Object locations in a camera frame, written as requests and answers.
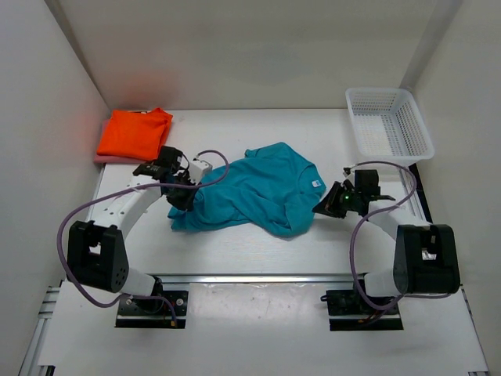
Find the orange t shirt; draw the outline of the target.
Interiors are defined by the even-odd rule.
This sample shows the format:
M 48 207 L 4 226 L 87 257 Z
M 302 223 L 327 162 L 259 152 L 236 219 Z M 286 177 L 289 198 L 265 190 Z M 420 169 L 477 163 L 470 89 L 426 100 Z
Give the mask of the orange t shirt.
M 113 110 L 96 153 L 141 161 L 156 159 L 167 140 L 172 118 L 160 108 L 146 113 Z

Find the pink t shirt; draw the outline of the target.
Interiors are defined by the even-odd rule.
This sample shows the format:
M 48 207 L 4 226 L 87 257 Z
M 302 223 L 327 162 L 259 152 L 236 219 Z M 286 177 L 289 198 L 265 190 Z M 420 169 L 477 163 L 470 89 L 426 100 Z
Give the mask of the pink t shirt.
M 127 164 L 127 165 L 139 165 L 143 163 L 143 160 L 138 160 L 130 157 L 117 157 L 110 155 L 99 155 L 95 154 L 93 158 L 95 164 Z

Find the teal t shirt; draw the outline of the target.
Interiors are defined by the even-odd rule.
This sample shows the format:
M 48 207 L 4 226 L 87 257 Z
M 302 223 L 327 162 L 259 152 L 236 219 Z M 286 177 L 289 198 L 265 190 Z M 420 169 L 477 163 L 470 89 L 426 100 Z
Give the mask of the teal t shirt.
M 326 191 L 317 167 L 286 143 L 246 150 L 225 178 L 198 190 L 191 211 L 172 208 L 171 229 L 221 230 L 253 223 L 275 237 L 292 238 L 312 225 Z

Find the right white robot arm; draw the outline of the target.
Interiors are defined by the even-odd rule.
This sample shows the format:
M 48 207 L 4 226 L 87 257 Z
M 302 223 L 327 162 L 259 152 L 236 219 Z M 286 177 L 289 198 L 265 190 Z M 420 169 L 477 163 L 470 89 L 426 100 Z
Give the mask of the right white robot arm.
M 312 209 L 315 214 L 343 219 L 361 216 L 349 244 L 349 263 L 355 290 L 351 303 L 361 313 L 373 311 L 380 298 L 443 298 L 460 289 L 455 235 L 450 226 L 435 225 L 402 208 L 404 201 L 383 195 L 375 169 L 346 168 Z M 379 227 L 395 242 L 393 263 L 379 273 L 359 278 L 355 269 L 356 237 L 365 223 Z

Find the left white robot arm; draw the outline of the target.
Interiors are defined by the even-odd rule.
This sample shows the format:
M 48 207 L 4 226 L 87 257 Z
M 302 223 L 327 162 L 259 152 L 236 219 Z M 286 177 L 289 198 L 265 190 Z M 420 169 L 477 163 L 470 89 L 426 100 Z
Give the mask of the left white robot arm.
M 194 158 L 183 168 L 183 157 L 183 152 L 174 147 L 162 147 L 156 160 L 134 170 L 126 194 L 115 197 L 90 221 L 76 221 L 70 227 L 67 265 L 78 283 L 137 295 L 137 304 L 146 313 L 161 310 L 164 294 L 157 278 L 129 266 L 125 240 L 149 206 L 161 197 L 180 210 L 193 207 L 193 187 L 200 184 L 211 166 Z

